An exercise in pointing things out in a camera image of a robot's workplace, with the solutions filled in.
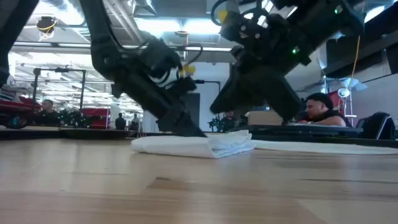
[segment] man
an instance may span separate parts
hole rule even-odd
[[[134,118],[133,118],[132,121],[131,121],[129,130],[131,130],[131,131],[138,131],[138,129],[139,129],[139,123],[140,123],[140,121],[139,121],[139,118],[137,117],[137,114],[134,114]]]
[[[43,100],[42,111],[35,114],[34,122],[38,125],[58,126],[60,120],[58,113],[53,109],[53,105],[52,100]]]
[[[229,131],[235,128],[236,118],[234,118],[234,111],[229,111],[225,113],[225,117],[221,119],[222,132]]]
[[[333,110],[333,102],[327,94],[314,93],[307,97],[307,116],[299,123],[335,125],[341,127],[350,127],[347,118],[338,111]]]
[[[116,130],[124,130],[124,128],[126,127],[126,120],[122,118],[123,114],[119,113],[119,117],[116,119],[115,126],[116,126]]]

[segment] white towel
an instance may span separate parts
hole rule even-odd
[[[221,158],[254,149],[248,130],[228,134],[209,134],[207,138],[180,136],[149,136],[131,141],[131,149],[136,152]]]

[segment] office chair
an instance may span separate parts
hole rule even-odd
[[[363,128],[363,124],[365,123],[366,118],[361,118],[358,120],[358,122],[356,123],[355,128]]]
[[[393,140],[395,139],[396,127],[391,115],[384,112],[377,112],[362,121],[362,138]]]

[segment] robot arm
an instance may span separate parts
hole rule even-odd
[[[81,0],[91,34],[91,58],[94,68],[106,79],[114,81],[115,97],[126,93],[144,110],[158,118],[159,129],[182,136],[205,137],[185,112],[180,96],[196,88],[188,77],[172,83],[168,89],[152,79],[165,78],[172,68],[182,70],[180,57],[166,44],[151,38],[137,49],[124,49],[116,40],[102,0]]]
[[[221,36],[243,47],[231,51],[237,62],[232,76],[213,102],[212,112],[258,105],[266,99],[284,121],[290,120],[299,112],[300,99],[285,75],[299,63],[308,65],[309,55],[338,30],[349,29],[360,34],[364,29],[363,18],[346,0],[272,2],[279,9],[293,5],[298,8],[284,19],[278,14],[268,14],[257,0],[251,20],[236,12],[228,12],[222,19]],[[257,25],[260,16],[266,16],[266,28]]]

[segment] cardboard box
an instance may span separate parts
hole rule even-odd
[[[248,114],[248,125],[281,125],[282,122],[275,111],[252,111]]]

